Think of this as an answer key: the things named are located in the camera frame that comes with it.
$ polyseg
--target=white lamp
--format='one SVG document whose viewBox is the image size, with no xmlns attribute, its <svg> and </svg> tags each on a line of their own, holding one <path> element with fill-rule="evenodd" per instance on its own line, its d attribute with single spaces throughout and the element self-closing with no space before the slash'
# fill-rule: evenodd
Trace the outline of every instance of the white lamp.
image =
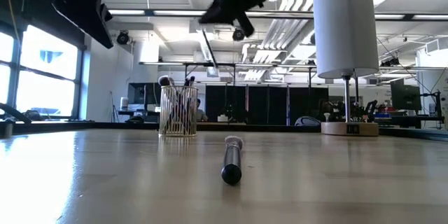
<svg viewBox="0 0 448 224">
<path fill-rule="evenodd" d="M 375 125 L 378 135 L 376 124 L 350 122 L 350 78 L 379 70 L 373 0 L 314 0 L 314 26 L 318 76 L 345 80 L 346 122 L 324 122 L 322 133 L 364 135 Z"/>
</svg>

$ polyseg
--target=desk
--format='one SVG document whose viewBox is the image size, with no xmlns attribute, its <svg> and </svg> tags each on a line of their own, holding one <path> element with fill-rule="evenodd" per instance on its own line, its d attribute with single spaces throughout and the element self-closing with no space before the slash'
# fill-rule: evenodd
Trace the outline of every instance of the desk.
<svg viewBox="0 0 448 224">
<path fill-rule="evenodd" d="M 197 122 L 198 125 L 246 125 L 245 122 Z"/>
<path fill-rule="evenodd" d="M 220 176 L 231 133 L 161 139 L 155 130 L 83 129 L 0 140 L 0 223 L 448 219 L 445 142 L 240 132 L 243 178 L 232 187 Z"/>
<path fill-rule="evenodd" d="M 445 121 L 445 118 L 442 117 L 433 117 L 433 116 L 405 116 L 405 115 L 396 115 L 390 118 L 375 118 L 375 122 L 381 125 L 399 125 L 400 127 L 415 127 L 416 129 L 421 129 L 422 121 L 441 121 L 442 123 Z"/>
</svg>

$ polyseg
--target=brush handle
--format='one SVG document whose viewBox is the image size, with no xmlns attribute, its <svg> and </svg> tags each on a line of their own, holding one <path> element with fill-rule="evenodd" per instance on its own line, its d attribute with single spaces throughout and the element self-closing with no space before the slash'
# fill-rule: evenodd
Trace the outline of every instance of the brush handle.
<svg viewBox="0 0 448 224">
<path fill-rule="evenodd" d="M 221 170 L 221 177 L 224 182 L 233 186 L 242 177 L 241 172 L 241 150 L 236 145 L 229 145 L 225 149 L 224 166 Z"/>
</svg>

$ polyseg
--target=lamp base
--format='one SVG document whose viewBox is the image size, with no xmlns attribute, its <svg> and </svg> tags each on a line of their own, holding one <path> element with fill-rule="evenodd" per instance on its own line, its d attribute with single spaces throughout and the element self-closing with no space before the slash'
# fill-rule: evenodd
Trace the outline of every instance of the lamp base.
<svg viewBox="0 0 448 224">
<path fill-rule="evenodd" d="M 373 122 L 322 122 L 321 133 L 337 136 L 378 137 L 378 124 Z"/>
</svg>

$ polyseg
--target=black partition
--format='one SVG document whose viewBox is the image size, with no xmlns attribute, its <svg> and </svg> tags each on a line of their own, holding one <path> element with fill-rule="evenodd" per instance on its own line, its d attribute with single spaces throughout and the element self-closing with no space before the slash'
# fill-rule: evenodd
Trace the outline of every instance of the black partition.
<svg viewBox="0 0 448 224">
<path fill-rule="evenodd" d="M 227 104 L 233 106 L 234 115 L 238 121 L 244 121 L 246 117 L 246 87 L 227 86 Z"/>
<path fill-rule="evenodd" d="M 251 125 L 267 125 L 269 113 L 269 87 L 249 87 L 248 123 Z"/>
<path fill-rule="evenodd" d="M 290 87 L 290 124 L 302 116 L 316 117 L 322 99 L 328 100 L 328 88 L 312 88 L 309 95 L 308 87 Z"/>
<path fill-rule="evenodd" d="M 210 122 L 217 122 L 218 116 L 224 112 L 225 86 L 207 85 L 205 87 L 205 113 Z"/>
<path fill-rule="evenodd" d="M 286 125 L 286 87 L 269 87 L 269 125 Z"/>
</svg>

